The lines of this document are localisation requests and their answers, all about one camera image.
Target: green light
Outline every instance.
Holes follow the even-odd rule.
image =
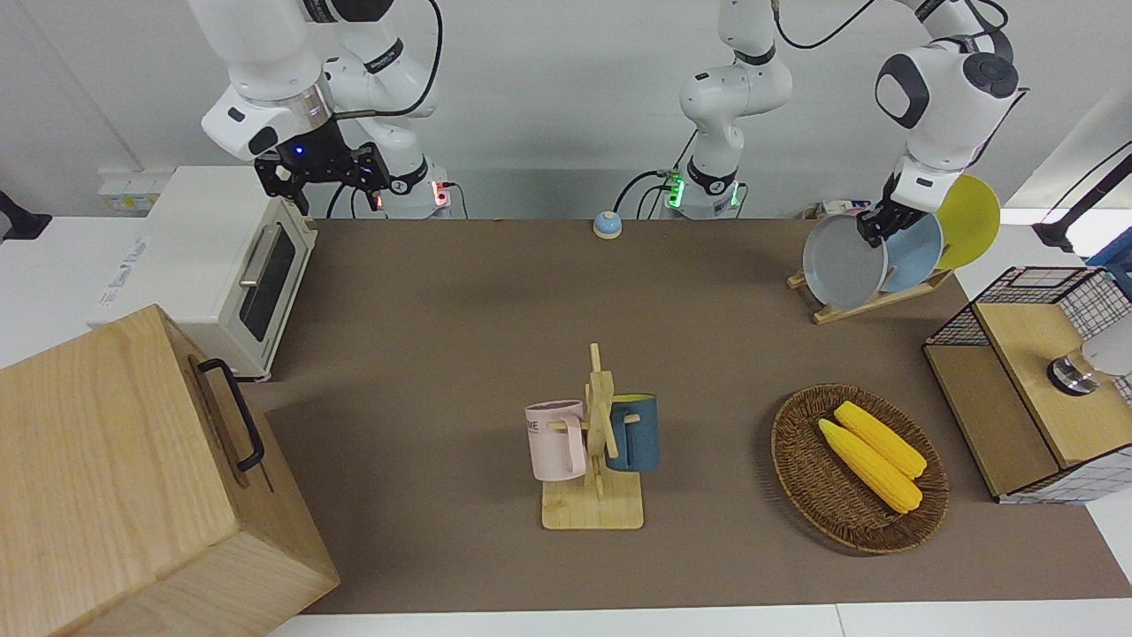
[[[679,174],[672,178],[674,183],[668,195],[668,207],[679,208],[684,200],[684,179]]]

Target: yellow plate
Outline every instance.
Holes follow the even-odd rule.
[[[946,243],[940,269],[954,269],[983,256],[998,235],[1001,206],[990,186],[961,174],[935,213]]]

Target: white toaster oven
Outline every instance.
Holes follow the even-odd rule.
[[[316,235],[251,166],[179,167],[86,324],[156,302],[208,358],[266,378]]]

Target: wall outlet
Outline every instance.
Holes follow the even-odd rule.
[[[161,191],[173,175],[171,170],[143,172],[100,172],[98,196],[115,216],[145,216],[157,203]]]

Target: yellow corn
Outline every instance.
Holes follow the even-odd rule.
[[[920,453],[912,449],[912,446],[904,442],[904,439],[900,438],[897,432],[877,421],[868,412],[847,401],[841,404],[841,407],[834,410],[833,415],[838,418],[844,429],[857,434],[857,438],[864,440],[874,451],[892,463],[892,466],[900,470],[900,473],[911,480],[924,475],[924,470],[927,468],[927,460],[924,459],[924,456],[920,456]]]
[[[839,428],[825,419],[817,421],[817,425],[822,429],[830,448],[873,490],[873,493],[892,507],[893,511],[907,514],[919,507],[924,499],[919,488],[880,454],[873,451],[873,448],[849,430]]]

